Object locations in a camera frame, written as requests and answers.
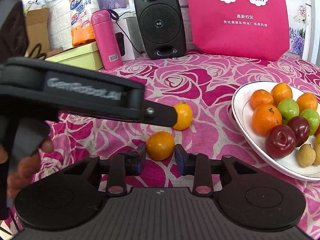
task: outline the pink bag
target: pink bag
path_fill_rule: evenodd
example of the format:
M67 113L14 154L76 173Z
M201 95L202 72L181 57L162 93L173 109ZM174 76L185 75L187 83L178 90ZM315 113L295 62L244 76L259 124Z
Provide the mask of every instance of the pink bag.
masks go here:
M285 0L188 0L194 44L210 54L276 61L289 49Z

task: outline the thermos bottle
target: thermos bottle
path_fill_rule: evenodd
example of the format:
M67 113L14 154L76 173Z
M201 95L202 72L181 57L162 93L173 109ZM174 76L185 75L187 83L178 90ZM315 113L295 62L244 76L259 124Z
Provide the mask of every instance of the thermos bottle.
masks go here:
M91 23L104 68L111 70L122 66L123 62L113 31L110 13L107 10L93 13Z

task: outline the plate of fruit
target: plate of fruit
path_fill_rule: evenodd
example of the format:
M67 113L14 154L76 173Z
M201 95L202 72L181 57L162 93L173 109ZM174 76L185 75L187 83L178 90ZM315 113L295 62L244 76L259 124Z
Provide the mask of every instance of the plate of fruit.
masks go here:
M264 161L292 178L320 180L320 107L313 94L254 81L239 87L231 104L242 134Z

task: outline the pink rose tablecloth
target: pink rose tablecloth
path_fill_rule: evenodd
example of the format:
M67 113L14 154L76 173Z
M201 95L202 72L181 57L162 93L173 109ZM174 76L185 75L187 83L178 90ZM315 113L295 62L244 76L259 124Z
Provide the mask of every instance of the pink rose tablecloth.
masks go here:
M193 122L185 131L145 124L122 123L61 114L52 123L54 154L42 155L41 171L35 180L48 176L88 155L109 158L112 154L136 148L154 132L165 130L173 135L187 152L201 152L220 159L232 154L266 172L298 187L307 200L299 227L313 239L320 237L320 182L289 178L266 164L241 135L231 111L231 98L236 89L255 80L286 82L320 99L320 71L304 60L282 56L277 62L208 55L192 50L174 59L150 60L141 56L127 61L114 71L102 71L146 85L148 100L174 106L183 100L192 107ZM213 176L215 190L221 188L219 176ZM100 188L106 187L107 176ZM174 157L155 162L147 157L139 177L128 177L129 187L192 186L193 177L182 177ZM16 232L12 221L10 228Z

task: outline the plate rim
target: plate rim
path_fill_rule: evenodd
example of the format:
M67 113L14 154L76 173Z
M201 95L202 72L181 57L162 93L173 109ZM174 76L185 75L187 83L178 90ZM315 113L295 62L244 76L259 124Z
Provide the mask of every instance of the plate rim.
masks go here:
M233 94L232 96L232 99L231 99L231 108L232 108L232 113L233 113L233 116L235 117L236 119L236 123L238 125L238 127L240 128L241 132L243 133L243 135L246 135L244 136L244 138L246 140L249 140L250 143L252 145L254 145L257 149L260 149L260 147L251 139L251 137L248 135L248 133L246 132L246 130L244 129L244 127L242 126L242 124L240 123L239 121L239 118L238 116L236 115L236 109L235 109L235 97L237 95L237 93L240 91L241 88L245 87L246 85L249 85L249 84L253 84L253 83L258 83L258 82L270 82L270 83L277 83L279 84L279 82L276 82L276 81L264 81L264 80L256 80L256 81L251 81L251 82L248 82L244 85L241 85ZM299 88L296 88L296 87L293 87L293 86L290 86L292 88L295 88L297 90L300 90L301 92L305 93L304 91L302 91L301 89ZM285 170L286 173L284 173L283 171L281 170L278 170L276 168L274 168L270 163L268 163L267 161L265 161L266 163L268 163L269 165L271 165L275 170L281 172L282 174L286 175L286 176L289 176L288 174L290 174L291 178L293 179L298 179L300 178L300 180L304 180L304 181L320 181L320 178L315 178L315 177L307 177L305 175L302 175L302 174L299 174L299 173L296 173L295 171L292 171L292 170L289 170L288 168L284 167L283 165L281 165L280 163L276 162L274 159L272 159L268 154L266 154L265 152L261 153L263 154L271 163L273 163L273 165L279 167L279 169L283 169Z

